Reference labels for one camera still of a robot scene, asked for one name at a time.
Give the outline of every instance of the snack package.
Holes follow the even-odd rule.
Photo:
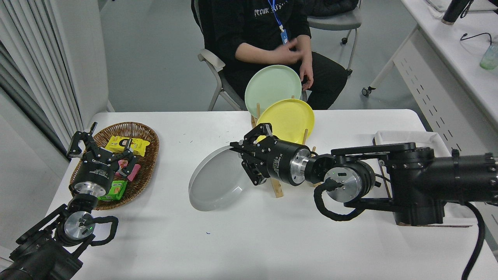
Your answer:
[[[99,197],[99,200],[120,200],[125,193],[127,180],[113,181],[109,193]]]
[[[128,180],[128,181],[133,181],[133,179],[135,178],[136,174],[138,173],[138,170],[140,169],[140,164],[138,163],[135,163],[135,165],[133,166],[133,170],[131,170],[131,173],[127,176],[127,177],[124,177],[122,174],[121,174],[121,170],[123,168],[125,168],[126,166],[128,166],[128,160],[126,159],[121,159],[118,161],[118,163],[120,164],[120,168],[119,170],[116,172],[115,174],[115,178],[123,178],[123,180]]]
[[[112,136],[109,142],[107,142],[105,149],[111,152],[122,152],[125,150],[129,138],[130,137]],[[140,138],[132,138],[130,149],[133,151],[133,154],[144,156],[145,148],[149,144],[149,141]]]

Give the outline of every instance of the id badge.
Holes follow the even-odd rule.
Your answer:
[[[289,38],[287,37],[287,30],[283,30],[281,33],[280,33],[280,37],[282,37],[282,43],[285,45],[289,42]]]

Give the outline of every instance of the yellow snack package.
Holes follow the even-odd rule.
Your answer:
[[[105,149],[111,152],[122,152],[125,150],[129,138],[130,137],[112,136],[109,142],[107,142]],[[130,149],[133,151],[133,154],[144,156],[145,148],[149,144],[149,141],[140,138],[132,138]]]

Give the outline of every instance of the bottle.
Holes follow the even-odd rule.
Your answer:
[[[486,70],[493,70],[498,66],[498,43],[490,45],[479,65]]]

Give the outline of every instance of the chair armrest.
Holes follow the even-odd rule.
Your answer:
[[[221,59],[219,59],[216,54],[207,49],[201,49],[200,53],[197,55],[197,58],[199,59],[199,61],[209,62],[215,68],[218,68],[220,70],[225,66],[225,63]]]

